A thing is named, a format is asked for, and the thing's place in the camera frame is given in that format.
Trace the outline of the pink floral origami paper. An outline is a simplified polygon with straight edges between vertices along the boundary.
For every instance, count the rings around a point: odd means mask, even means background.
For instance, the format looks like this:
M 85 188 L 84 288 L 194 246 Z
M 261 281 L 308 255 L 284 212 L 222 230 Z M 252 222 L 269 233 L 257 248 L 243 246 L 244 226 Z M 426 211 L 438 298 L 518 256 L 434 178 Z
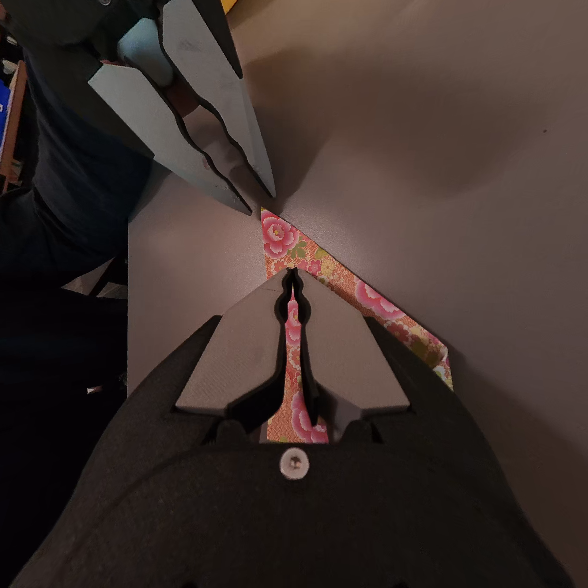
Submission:
M 364 316 L 375 318 L 453 389 L 448 348 L 434 334 L 285 219 L 262 209 L 261 226 L 267 278 L 286 268 L 297 268 L 311 274 Z M 311 425 L 303 400 L 298 308 L 295 294 L 291 293 L 285 327 L 287 365 L 284 398 L 280 409 L 269 419 L 268 430 L 262 433 L 261 440 L 327 443 L 326 425 L 322 420 L 315 426 Z

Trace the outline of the wooden shelf rack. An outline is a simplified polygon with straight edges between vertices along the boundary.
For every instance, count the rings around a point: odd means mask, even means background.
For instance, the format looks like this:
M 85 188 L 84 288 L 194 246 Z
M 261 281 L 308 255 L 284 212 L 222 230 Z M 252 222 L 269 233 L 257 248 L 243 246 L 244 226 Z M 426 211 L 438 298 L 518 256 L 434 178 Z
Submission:
M 9 85 L 9 97 L 5 109 L 6 117 L 1 141 L 1 194 L 8 191 L 10 185 L 19 181 L 19 171 L 14 158 L 17 143 L 19 123 L 26 91 L 28 76 L 26 64 L 23 60 L 18 62 Z

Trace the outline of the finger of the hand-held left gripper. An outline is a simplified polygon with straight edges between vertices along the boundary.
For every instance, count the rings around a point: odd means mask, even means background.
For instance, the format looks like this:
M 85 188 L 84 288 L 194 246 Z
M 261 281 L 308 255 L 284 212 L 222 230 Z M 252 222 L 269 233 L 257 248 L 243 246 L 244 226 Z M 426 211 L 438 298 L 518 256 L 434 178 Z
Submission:
M 161 11 L 166 56 L 274 198 L 272 167 L 221 1 L 168 1 Z
M 252 209 L 191 138 L 179 112 L 142 70 L 104 63 L 88 84 L 153 153 L 158 164 L 244 215 Z

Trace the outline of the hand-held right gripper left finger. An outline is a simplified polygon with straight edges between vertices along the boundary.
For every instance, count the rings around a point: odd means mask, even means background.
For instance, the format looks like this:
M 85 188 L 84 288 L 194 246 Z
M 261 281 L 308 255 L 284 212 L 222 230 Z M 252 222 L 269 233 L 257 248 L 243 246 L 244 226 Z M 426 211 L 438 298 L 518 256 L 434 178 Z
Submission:
M 268 279 L 228 309 L 176 401 L 180 411 L 239 422 L 246 433 L 281 407 L 293 270 Z

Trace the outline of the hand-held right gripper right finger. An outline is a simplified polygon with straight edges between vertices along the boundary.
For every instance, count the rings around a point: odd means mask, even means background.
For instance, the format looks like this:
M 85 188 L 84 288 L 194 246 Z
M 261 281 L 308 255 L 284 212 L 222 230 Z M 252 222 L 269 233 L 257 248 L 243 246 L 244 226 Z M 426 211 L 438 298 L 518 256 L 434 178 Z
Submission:
M 360 311 L 304 270 L 293 270 L 300 360 L 312 423 L 338 442 L 355 420 L 406 411 L 410 402 Z

